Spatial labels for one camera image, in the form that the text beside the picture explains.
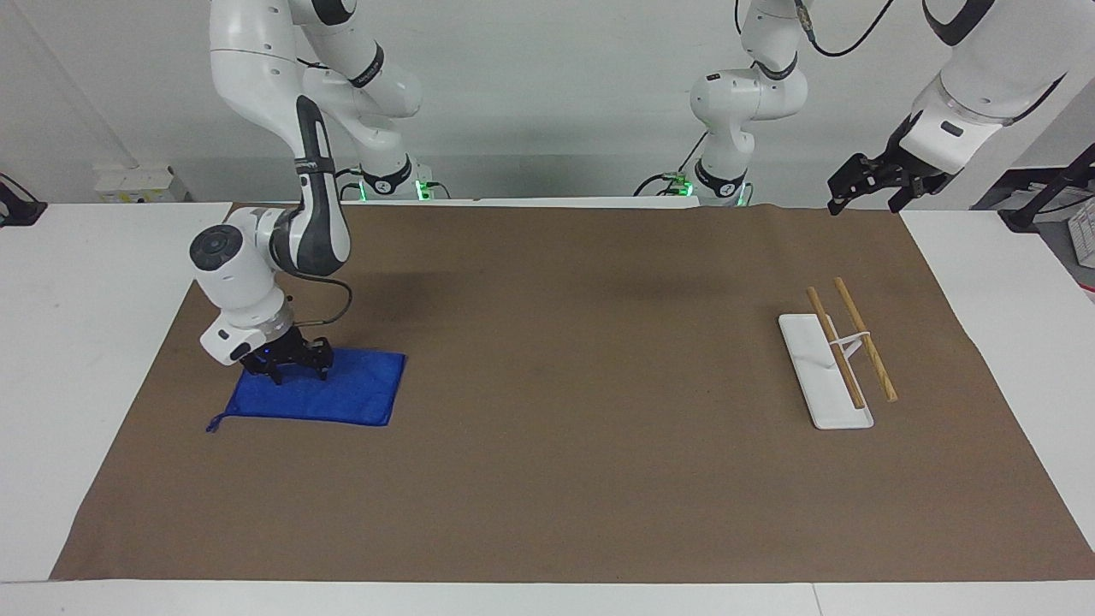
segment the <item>white wall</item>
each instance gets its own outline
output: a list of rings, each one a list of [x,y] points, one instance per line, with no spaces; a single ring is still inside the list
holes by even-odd
[[[1095,82],[1088,83],[1053,119],[1016,166],[1065,166],[1095,141]]]
[[[296,198],[285,146],[214,92],[208,2],[0,0],[0,26],[13,2],[141,162],[171,163],[198,199]],[[423,80],[426,103],[403,123],[406,139],[457,196],[630,194],[676,167],[701,133],[688,105],[693,80],[749,63],[730,0],[360,4],[389,57]],[[840,47],[881,0],[817,4],[822,44]],[[912,1],[895,3],[846,58],[804,46],[806,108],[754,127],[756,200],[823,205],[829,174],[855,151],[878,153],[948,54]],[[977,200],[1095,74],[1095,66],[1081,70],[944,195],[918,205]],[[2,28],[0,136],[0,167],[47,199],[93,200],[92,165],[111,162]],[[342,135],[335,151],[353,163]]]

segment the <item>blue cloth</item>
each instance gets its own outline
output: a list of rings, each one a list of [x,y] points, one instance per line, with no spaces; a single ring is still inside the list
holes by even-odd
[[[388,426],[406,358],[399,353],[335,349],[327,380],[296,364],[279,367],[281,385],[266,375],[243,371],[224,412],[206,432],[216,432],[227,417],[336,421]]]

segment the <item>brown table mat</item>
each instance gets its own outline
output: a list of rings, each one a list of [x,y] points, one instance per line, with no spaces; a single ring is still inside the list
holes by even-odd
[[[901,220],[748,209],[347,209],[337,346],[406,353],[388,428],[230,418],[186,300],[54,579],[1095,578],[1095,555]],[[876,427],[810,423],[776,318],[844,276]],[[283,279],[299,318],[343,300]]]

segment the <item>wooden chopstick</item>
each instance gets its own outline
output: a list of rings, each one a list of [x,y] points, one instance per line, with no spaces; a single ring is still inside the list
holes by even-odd
[[[840,292],[841,299],[844,300],[844,307],[848,307],[848,314],[852,317],[852,324],[855,326],[856,333],[865,334],[867,326],[863,323],[863,317],[860,315],[858,307],[855,306],[855,301],[852,301],[852,293],[848,291],[844,278],[837,276],[832,281],[837,284],[837,291]],[[897,391],[894,390],[894,384],[890,383],[889,373],[886,372],[886,367],[883,365],[883,358],[878,355],[878,349],[875,347],[875,341],[871,338],[869,334],[865,334],[863,337],[863,346],[867,348],[867,357],[871,358],[871,363],[875,367],[875,376],[878,377],[878,384],[881,385],[883,392],[886,393],[886,402],[897,402]]]
[[[821,323],[821,330],[825,332],[826,340],[829,341],[829,351],[832,351],[832,359],[837,361],[837,370],[840,371],[840,376],[844,380],[844,387],[848,388],[848,394],[852,397],[852,406],[856,409],[866,407],[866,403],[863,402],[863,393],[855,386],[855,380],[852,377],[852,368],[848,365],[848,358],[844,357],[844,350],[837,344],[837,333],[833,332],[832,324],[829,323],[829,317],[825,314],[825,306],[821,305],[821,298],[818,297],[818,290],[809,287],[806,289],[806,294],[810,297],[810,303],[814,305],[814,314],[818,316],[818,322]]]

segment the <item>electrical socket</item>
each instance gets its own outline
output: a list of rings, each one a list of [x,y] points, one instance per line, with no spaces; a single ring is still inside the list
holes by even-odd
[[[176,202],[194,200],[170,165],[99,168],[95,193],[103,202]]]

